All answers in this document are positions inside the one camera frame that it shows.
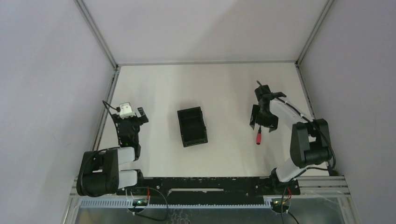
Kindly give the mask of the red handled screwdriver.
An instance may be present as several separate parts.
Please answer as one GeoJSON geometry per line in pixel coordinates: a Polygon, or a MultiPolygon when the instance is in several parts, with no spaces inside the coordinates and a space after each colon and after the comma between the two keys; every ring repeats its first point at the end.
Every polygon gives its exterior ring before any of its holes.
{"type": "Polygon", "coordinates": [[[261,142],[262,142],[262,128],[261,128],[261,126],[259,126],[259,129],[258,129],[258,132],[256,135],[256,144],[260,145],[261,142]]]}

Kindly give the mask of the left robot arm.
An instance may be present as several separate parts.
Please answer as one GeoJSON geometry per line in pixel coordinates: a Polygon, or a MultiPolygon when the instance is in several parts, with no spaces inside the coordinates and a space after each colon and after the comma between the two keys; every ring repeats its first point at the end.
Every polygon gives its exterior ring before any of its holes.
{"type": "Polygon", "coordinates": [[[99,197],[127,188],[139,195],[146,182],[139,169],[125,170],[121,165],[136,161],[141,155],[140,127],[149,122],[144,109],[139,116],[125,103],[111,118],[116,127],[118,145],[98,151],[87,151],[82,158],[76,189],[80,196],[99,197]]]}

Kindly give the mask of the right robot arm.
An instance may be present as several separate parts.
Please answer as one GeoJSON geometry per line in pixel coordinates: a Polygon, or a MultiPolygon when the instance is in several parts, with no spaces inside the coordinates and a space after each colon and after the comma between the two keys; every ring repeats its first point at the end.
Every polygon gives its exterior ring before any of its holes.
{"type": "Polygon", "coordinates": [[[264,127],[272,132],[278,129],[282,121],[291,131],[290,156],[269,176],[272,192],[282,194],[288,189],[288,182],[306,170],[318,169],[324,162],[336,162],[325,119],[314,119],[303,114],[283,92],[272,92],[268,85],[258,84],[254,93],[257,104],[252,106],[250,127],[264,127]]]}

